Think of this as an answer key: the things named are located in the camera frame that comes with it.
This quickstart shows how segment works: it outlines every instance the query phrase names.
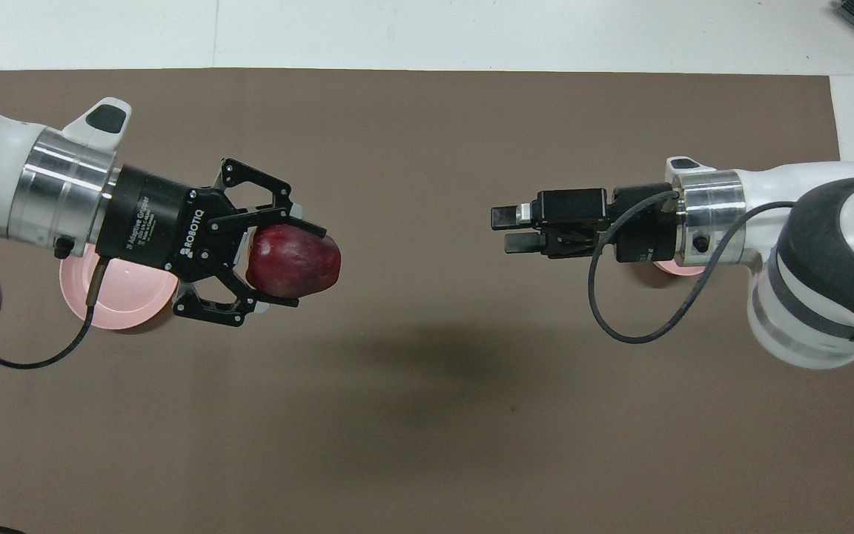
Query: white table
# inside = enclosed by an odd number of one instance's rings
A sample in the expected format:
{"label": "white table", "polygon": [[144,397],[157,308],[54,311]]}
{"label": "white table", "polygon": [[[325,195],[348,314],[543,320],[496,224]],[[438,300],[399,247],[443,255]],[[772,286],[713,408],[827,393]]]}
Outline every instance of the white table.
{"label": "white table", "polygon": [[854,159],[828,0],[0,0],[0,70],[164,67],[827,75]]}

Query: red apple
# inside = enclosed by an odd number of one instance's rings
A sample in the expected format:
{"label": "red apple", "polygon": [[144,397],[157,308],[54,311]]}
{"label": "red apple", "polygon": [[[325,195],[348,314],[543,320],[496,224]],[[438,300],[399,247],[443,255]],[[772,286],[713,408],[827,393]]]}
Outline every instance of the red apple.
{"label": "red apple", "polygon": [[274,224],[252,237],[246,280],[274,297],[299,298],[335,285],[342,252],[329,236],[291,224]]}

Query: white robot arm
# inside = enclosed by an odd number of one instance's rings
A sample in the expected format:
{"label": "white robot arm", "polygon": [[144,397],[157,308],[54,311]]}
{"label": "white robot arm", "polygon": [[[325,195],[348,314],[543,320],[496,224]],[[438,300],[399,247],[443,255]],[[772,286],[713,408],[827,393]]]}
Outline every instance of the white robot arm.
{"label": "white robot arm", "polygon": [[[619,217],[658,195],[614,229],[617,260],[746,264],[749,324],[764,347],[806,368],[854,360],[854,163],[750,172],[676,156],[667,161],[665,180],[617,189],[609,204],[603,189],[543,191],[533,202],[492,209],[492,228],[536,230],[508,234],[508,253],[593,256]],[[753,216],[714,258],[733,223],[771,202],[790,202],[792,210]]]}
{"label": "white robot arm", "polygon": [[[297,306],[295,298],[255,290],[234,271],[251,227],[285,223],[325,236],[325,228],[301,219],[291,186],[235,159],[224,159],[213,187],[116,167],[130,115],[126,102],[105,98],[62,131],[0,116],[0,237],[52,249],[58,258],[81,256],[92,243],[105,265],[119,257],[170,271],[180,280],[172,304],[180,317],[239,326],[268,304]],[[271,192],[271,203],[233,206],[224,190],[244,182]],[[200,298],[193,284],[207,277],[226,285],[235,301]],[[88,317],[95,300],[92,287]]]}

